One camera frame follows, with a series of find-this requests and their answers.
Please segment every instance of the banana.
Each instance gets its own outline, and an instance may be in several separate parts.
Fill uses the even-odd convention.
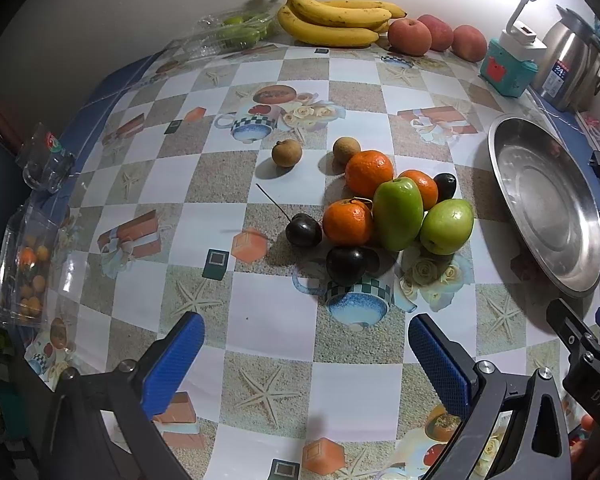
[[[378,28],[391,17],[386,9],[346,9],[332,7],[317,0],[292,0],[294,9],[303,18],[328,27]]]
[[[376,32],[367,28],[323,27],[304,22],[293,13],[288,3],[280,7],[278,21],[296,40],[318,46],[346,47],[366,46],[379,39]]]
[[[328,0],[323,3],[328,6],[343,7],[345,9],[386,9],[391,13],[392,18],[404,18],[407,15],[396,4],[378,0]]]
[[[377,32],[378,34],[382,34],[388,30],[389,30],[389,22],[384,22],[382,25],[380,25],[380,27],[373,29],[373,31]]]

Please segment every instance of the blue gripper pad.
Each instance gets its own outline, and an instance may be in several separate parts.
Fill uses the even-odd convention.
[[[140,405],[149,419],[167,411],[173,395],[205,340],[205,322],[200,314],[191,316],[179,332],[173,334],[177,329],[178,325],[165,338],[172,341],[142,384]]]
[[[466,420],[471,409],[470,386],[427,326],[417,317],[409,323],[409,345],[447,412]]]

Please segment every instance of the mandarin orange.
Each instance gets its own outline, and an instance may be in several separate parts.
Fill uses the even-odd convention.
[[[24,247],[20,251],[20,266],[23,269],[27,269],[27,267],[31,267],[36,263],[36,253],[33,252],[31,247]]]
[[[419,170],[407,170],[403,171],[398,178],[402,176],[410,178],[418,186],[424,211],[428,211],[436,205],[436,202],[438,202],[438,185],[428,174]]]
[[[373,198],[380,184],[394,178],[394,165],[384,153],[365,150],[349,159],[344,178],[355,195]]]
[[[324,210],[324,235],[337,246],[362,246],[374,229],[369,208],[360,200],[338,200]]]

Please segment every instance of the clear plastic box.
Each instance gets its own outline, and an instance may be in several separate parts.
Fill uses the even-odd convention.
[[[0,251],[0,326],[40,328],[58,226],[30,201],[11,216]]]
[[[272,36],[276,28],[276,4],[267,2],[252,10],[231,9],[200,19],[190,34],[171,41],[168,48],[206,57],[238,52]]]

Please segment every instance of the table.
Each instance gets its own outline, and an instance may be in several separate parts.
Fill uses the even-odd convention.
[[[202,314],[205,345],[180,390],[203,443],[173,447],[192,478],[317,477],[295,465],[320,437],[344,448],[328,478],[366,480],[395,462],[424,473],[439,400],[406,341],[421,312],[502,371],[564,375],[567,352],[544,322],[560,293],[510,224],[486,144],[503,112],[555,134],[528,93],[502,97],[451,53],[271,43],[202,65],[185,58],[146,60],[140,84],[90,105],[112,108],[80,154],[45,308],[64,320],[83,373],[140,357],[185,310]],[[341,308],[327,283],[328,243],[291,247],[286,219],[255,186],[289,216],[319,220],[350,196],[330,152],[341,136],[387,154],[395,174],[454,174],[476,216],[441,269],[417,246],[397,262],[375,248],[358,309]],[[286,138],[304,153],[280,171],[270,150]],[[598,334],[599,305],[600,287],[574,304]]]

